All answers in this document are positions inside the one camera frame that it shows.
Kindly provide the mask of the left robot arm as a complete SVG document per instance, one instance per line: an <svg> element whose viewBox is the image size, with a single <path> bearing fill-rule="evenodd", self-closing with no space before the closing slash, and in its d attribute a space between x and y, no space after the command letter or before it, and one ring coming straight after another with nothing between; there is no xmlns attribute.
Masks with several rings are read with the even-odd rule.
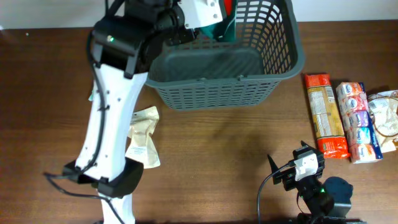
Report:
<svg viewBox="0 0 398 224"><path fill-rule="evenodd" d="M88 34L86 55L93 74L90 118L78 157L62 178L96 189L104 223L134 223L132 194L144 171L126 156L129 123L152 61L164 41L195 39L200 27L221 22L221 1L115 1Z"/></svg>

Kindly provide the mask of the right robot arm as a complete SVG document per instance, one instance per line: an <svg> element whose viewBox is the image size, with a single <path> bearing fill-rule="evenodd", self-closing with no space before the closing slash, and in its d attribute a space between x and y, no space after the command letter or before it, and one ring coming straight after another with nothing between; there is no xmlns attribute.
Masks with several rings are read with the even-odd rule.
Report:
<svg viewBox="0 0 398 224"><path fill-rule="evenodd" d="M274 185L283 184L285 191L296 190L296 199L302 199L309 212L301 211L295 223L364 223L358 218L347 218L351 210L353 186L341 177L329 177L320 181L325 169L323 153L304 141L292 152L293 159L278 166L268 156L271 173L261 183L257 193L257 219L260 215L260 199L265 183L272 179Z"/></svg>

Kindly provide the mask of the orange cracker package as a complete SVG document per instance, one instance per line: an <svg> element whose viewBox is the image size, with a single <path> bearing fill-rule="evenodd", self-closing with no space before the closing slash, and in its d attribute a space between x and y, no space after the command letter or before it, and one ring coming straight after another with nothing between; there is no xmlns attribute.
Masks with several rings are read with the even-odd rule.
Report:
<svg viewBox="0 0 398 224"><path fill-rule="evenodd" d="M304 80L318 149L325 158L349 158L348 143L329 74L305 74Z"/></svg>

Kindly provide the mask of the white brown snack bag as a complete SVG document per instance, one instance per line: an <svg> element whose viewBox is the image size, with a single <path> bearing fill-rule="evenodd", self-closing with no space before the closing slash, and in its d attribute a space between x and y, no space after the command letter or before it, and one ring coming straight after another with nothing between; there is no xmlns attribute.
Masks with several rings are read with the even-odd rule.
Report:
<svg viewBox="0 0 398 224"><path fill-rule="evenodd" d="M397 150L397 90L368 97L373 128L382 153Z"/></svg>

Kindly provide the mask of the beige paper pouch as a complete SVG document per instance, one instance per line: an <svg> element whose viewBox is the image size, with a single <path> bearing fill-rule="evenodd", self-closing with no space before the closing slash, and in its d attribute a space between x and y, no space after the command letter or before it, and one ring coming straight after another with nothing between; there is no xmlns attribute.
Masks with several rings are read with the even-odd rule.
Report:
<svg viewBox="0 0 398 224"><path fill-rule="evenodd" d="M144 165L144 169L160 166L160 159L152 135L159 121L156 106L133 113L129 132L130 144L125 156Z"/></svg>

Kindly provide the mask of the green snack bag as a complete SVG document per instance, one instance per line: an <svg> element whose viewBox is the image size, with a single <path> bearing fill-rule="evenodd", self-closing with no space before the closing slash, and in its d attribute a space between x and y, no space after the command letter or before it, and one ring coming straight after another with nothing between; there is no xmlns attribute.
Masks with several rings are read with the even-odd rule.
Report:
<svg viewBox="0 0 398 224"><path fill-rule="evenodd" d="M221 0L220 9L223 20L216 24L199 28L209 39L218 42L234 42L236 40L236 10L237 0Z"/></svg>

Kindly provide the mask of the teal small snack packet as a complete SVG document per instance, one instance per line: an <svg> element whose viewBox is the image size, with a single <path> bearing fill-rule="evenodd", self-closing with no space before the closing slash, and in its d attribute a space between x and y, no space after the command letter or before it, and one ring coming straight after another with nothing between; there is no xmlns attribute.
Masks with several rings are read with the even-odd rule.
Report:
<svg viewBox="0 0 398 224"><path fill-rule="evenodd" d="M91 91L88 101L93 101L93 93L94 93L94 90Z"/></svg>

